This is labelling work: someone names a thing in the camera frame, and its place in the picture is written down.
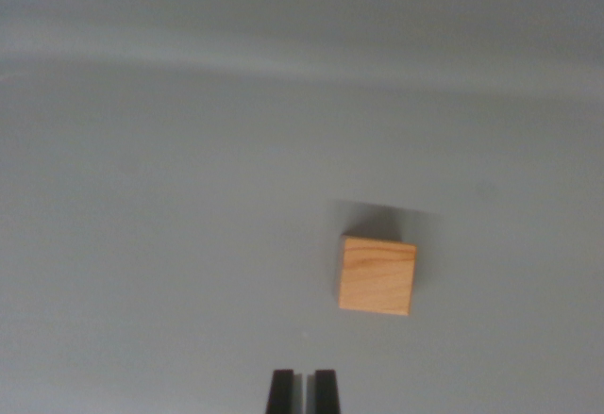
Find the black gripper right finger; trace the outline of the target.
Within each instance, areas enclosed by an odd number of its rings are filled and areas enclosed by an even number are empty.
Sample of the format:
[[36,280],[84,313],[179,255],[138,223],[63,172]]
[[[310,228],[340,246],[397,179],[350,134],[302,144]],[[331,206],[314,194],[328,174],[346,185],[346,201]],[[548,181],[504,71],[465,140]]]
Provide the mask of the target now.
[[316,370],[307,377],[307,413],[342,413],[335,370]]

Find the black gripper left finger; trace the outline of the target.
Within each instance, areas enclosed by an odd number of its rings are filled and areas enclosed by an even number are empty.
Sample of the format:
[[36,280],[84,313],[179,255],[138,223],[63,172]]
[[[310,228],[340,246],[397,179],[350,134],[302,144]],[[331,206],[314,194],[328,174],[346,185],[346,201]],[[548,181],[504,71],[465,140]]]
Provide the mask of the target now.
[[301,375],[293,369],[274,370],[266,414],[300,414],[303,409]]

